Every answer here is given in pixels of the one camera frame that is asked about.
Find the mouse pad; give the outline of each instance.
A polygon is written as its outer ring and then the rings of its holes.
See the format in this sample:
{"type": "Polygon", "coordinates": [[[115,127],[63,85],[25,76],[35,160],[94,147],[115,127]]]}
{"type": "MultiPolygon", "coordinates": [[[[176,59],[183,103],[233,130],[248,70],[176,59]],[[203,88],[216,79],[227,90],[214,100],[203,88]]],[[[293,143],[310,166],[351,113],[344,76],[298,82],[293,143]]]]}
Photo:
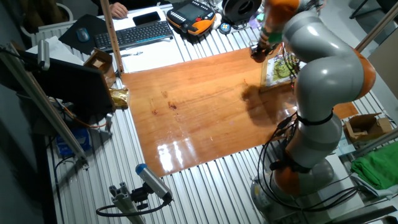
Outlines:
{"type": "Polygon", "coordinates": [[[78,19],[73,26],[71,26],[66,33],[64,33],[60,38],[59,41],[63,42],[64,44],[69,45],[70,47],[79,50],[80,52],[90,55],[91,52],[96,47],[94,36],[97,34],[103,34],[108,32],[106,29],[106,23],[102,19],[98,19],[92,15],[84,15],[80,19],[78,19]],[[76,31],[79,28],[86,28],[88,35],[90,36],[89,41],[85,43],[81,43],[77,39],[76,31]]]}

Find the keyboard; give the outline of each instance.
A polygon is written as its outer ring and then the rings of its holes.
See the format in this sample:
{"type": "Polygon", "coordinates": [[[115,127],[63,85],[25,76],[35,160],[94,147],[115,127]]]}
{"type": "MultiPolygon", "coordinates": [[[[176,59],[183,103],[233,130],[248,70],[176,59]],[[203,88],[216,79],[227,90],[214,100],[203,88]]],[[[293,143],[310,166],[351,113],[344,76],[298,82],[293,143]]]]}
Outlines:
{"type": "MultiPolygon", "coordinates": [[[[173,32],[166,21],[161,21],[145,27],[118,30],[116,31],[116,36],[118,37],[119,48],[124,50],[136,44],[172,37],[173,32]]],[[[95,44],[102,51],[113,51],[108,33],[95,35],[95,44]]]]}

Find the robotic arm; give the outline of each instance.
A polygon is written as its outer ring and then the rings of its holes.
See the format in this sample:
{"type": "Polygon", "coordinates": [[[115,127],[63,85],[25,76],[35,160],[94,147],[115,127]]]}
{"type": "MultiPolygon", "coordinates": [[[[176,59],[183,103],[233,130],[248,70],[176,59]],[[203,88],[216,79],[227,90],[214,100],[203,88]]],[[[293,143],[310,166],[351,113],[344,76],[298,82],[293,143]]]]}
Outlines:
{"type": "MultiPolygon", "coordinates": [[[[308,11],[311,4],[308,0],[265,0],[261,38],[251,52],[255,61],[263,62],[284,41],[307,63],[295,82],[298,123],[294,135],[280,150],[278,162],[271,165],[270,180],[257,177],[269,181],[276,196],[286,201],[312,194],[333,180],[333,169],[325,158],[338,145],[342,127],[332,109],[364,96],[376,79],[368,60],[327,29],[315,11],[308,11]]],[[[258,185],[254,182],[252,189],[258,185]]],[[[252,199],[266,217],[275,220],[275,212],[268,209],[270,200],[255,190],[252,199]]]]}

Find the cardboard box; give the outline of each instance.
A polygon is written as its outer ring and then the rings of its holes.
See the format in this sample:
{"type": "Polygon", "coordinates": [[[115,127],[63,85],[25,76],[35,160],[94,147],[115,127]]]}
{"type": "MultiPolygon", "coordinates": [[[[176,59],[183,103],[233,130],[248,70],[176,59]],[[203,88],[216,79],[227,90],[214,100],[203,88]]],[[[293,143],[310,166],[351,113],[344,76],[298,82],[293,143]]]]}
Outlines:
{"type": "Polygon", "coordinates": [[[112,56],[110,54],[94,49],[94,53],[91,54],[83,66],[100,70],[108,88],[111,88],[116,81],[116,75],[112,66],[112,56]]]}
{"type": "Polygon", "coordinates": [[[352,143],[362,144],[392,131],[388,118],[376,118],[379,114],[381,113],[357,115],[350,118],[343,125],[347,138],[352,143]]]}

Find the glossy wood surface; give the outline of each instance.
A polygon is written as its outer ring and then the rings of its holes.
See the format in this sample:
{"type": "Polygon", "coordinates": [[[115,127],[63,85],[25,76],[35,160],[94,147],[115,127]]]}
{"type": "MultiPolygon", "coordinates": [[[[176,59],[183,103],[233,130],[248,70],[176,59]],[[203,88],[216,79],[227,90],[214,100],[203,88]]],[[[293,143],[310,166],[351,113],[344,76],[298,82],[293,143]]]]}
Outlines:
{"type": "MultiPolygon", "coordinates": [[[[266,142],[295,97],[290,86],[259,94],[261,67],[242,49],[122,74],[146,164],[163,176],[266,142]]],[[[358,112],[345,103],[335,113],[358,112]]]]}

